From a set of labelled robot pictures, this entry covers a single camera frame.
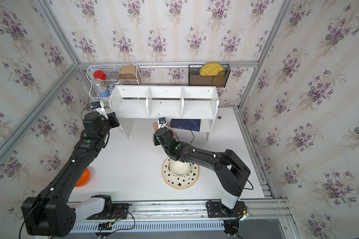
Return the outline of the white wooden bookshelf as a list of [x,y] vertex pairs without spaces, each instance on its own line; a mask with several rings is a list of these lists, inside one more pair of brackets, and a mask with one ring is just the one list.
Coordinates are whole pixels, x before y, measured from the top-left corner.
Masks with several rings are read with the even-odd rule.
[[200,120],[200,131],[210,139],[219,98],[212,86],[116,86],[109,98],[111,111],[129,138],[134,119]]

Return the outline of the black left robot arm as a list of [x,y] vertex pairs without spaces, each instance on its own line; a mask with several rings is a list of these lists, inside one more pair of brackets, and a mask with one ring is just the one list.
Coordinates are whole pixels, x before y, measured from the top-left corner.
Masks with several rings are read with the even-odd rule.
[[70,194],[106,146],[110,130],[120,124],[114,112],[105,116],[91,112],[85,115],[83,125],[84,130],[65,166],[36,197],[28,197],[21,206],[22,226],[31,236],[64,237],[72,230],[78,219],[76,210],[67,204]]

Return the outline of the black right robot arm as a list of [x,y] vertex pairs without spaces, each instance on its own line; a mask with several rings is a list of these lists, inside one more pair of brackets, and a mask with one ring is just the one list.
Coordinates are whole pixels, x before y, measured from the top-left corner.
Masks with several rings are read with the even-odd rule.
[[171,161],[193,163],[214,171],[225,190],[221,205],[229,210],[235,208],[243,190],[247,189],[245,185],[249,182],[251,171],[234,151],[213,152],[194,147],[177,140],[167,127],[157,129],[153,139],[156,146],[162,146]]

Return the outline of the cream ceramic bowl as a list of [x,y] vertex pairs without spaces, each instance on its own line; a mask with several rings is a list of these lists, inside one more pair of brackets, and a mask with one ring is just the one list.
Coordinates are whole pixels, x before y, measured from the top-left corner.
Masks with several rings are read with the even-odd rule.
[[171,173],[174,176],[186,176],[190,172],[190,164],[188,162],[172,161],[169,164]]

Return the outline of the dark blue book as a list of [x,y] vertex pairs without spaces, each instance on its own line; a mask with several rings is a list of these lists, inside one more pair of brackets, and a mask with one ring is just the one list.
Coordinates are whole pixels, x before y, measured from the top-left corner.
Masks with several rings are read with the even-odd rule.
[[172,128],[184,129],[189,131],[200,131],[200,119],[172,119],[170,126]]

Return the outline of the clear plastic bottle blue label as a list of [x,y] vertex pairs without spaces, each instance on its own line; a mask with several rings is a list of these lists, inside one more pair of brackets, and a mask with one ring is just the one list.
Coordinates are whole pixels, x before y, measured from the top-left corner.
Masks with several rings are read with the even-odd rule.
[[101,80],[99,78],[95,78],[94,80],[92,80],[92,84],[93,84],[94,89],[97,91],[97,93],[100,97],[107,98],[110,96],[109,89],[105,85],[103,80]]

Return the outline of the star patterned plate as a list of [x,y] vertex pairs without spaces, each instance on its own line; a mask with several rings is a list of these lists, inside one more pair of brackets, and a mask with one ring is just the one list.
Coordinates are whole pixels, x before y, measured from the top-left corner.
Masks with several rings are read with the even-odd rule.
[[164,181],[172,188],[184,190],[191,187],[198,179],[199,168],[194,163],[174,161],[169,157],[162,167]]

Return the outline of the red lidded jar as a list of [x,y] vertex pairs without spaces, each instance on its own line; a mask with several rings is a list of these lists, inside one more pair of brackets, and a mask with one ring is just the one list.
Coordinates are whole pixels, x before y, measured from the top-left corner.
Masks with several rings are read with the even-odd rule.
[[101,71],[101,70],[97,70],[93,73],[93,77],[95,79],[101,79],[101,80],[106,80],[107,76],[106,73]]

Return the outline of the brown paper box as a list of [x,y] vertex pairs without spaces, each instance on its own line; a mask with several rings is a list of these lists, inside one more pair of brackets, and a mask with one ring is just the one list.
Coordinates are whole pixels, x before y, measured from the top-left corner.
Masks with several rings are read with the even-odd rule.
[[121,67],[118,73],[118,79],[120,80],[137,80],[137,68],[134,65],[124,65]]

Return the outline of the orange plastic bowl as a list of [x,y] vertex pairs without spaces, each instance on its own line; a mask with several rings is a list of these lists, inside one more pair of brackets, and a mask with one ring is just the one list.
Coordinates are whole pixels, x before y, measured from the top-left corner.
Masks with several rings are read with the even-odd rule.
[[77,181],[75,187],[81,187],[81,186],[85,185],[89,181],[89,179],[90,179],[90,170],[87,168],[82,173],[82,175],[79,178],[79,180]]

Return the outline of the brown card in mesh basket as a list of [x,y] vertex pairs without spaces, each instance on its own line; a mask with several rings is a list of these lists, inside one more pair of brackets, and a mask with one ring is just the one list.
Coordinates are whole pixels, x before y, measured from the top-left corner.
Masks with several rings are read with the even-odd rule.
[[212,76],[190,75],[189,86],[212,86],[210,84]]

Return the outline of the round cork coaster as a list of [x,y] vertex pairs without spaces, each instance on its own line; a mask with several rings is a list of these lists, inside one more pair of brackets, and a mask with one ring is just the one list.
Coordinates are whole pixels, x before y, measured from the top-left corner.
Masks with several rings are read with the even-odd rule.
[[213,76],[210,84],[217,88],[223,88],[226,85],[226,78],[224,76]]

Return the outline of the black mesh basket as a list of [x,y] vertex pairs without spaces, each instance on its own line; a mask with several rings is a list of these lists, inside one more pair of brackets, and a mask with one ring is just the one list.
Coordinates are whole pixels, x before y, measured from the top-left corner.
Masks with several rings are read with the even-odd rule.
[[224,88],[227,84],[230,72],[229,64],[215,62],[203,65],[191,64],[188,66],[188,85]]

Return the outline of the yellow woven fan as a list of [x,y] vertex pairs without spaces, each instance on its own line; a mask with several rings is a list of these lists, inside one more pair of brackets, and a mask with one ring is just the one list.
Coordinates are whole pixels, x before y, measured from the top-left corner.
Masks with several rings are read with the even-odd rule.
[[219,76],[224,75],[225,68],[217,62],[209,62],[203,65],[199,70],[200,76]]

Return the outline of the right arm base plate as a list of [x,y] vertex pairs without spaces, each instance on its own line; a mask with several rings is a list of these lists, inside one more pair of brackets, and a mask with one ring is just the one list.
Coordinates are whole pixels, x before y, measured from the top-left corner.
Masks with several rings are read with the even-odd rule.
[[232,209],[227,208],[221,201],[208,200],[205,203],[209,218],[242,218],[247,214],[247,206],[243,201],[237,201]]

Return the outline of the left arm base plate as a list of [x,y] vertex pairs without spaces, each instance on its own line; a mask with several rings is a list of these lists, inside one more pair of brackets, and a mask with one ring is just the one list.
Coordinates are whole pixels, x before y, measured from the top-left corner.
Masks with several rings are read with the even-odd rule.
[[92,215],[87,220],[124,220],[127,218],[129,205],[128,203],[112,204],[111,209]]

